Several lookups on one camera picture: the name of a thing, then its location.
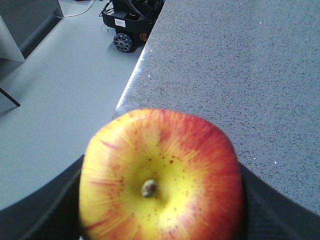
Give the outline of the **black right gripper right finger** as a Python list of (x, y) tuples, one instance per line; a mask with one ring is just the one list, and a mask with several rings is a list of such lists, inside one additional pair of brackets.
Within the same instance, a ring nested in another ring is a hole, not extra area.
[(245, 240), (318, 240), (320, 216), (293, 202), (240, 165)]

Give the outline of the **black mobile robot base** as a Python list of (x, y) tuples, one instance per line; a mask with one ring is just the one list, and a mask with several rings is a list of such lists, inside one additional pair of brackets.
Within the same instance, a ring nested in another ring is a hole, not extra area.
[(164, 6), (163, 0), (110, 0), (99, 16), (115, 29), (113, 44), (122, 53), (131, 53), (147, 42)]

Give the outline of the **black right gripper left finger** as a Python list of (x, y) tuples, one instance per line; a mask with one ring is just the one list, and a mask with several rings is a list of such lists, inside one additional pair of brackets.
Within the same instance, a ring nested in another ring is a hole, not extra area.
[(79, 240), (81, 156), (40, 189), (0, 212), (2, 240)]

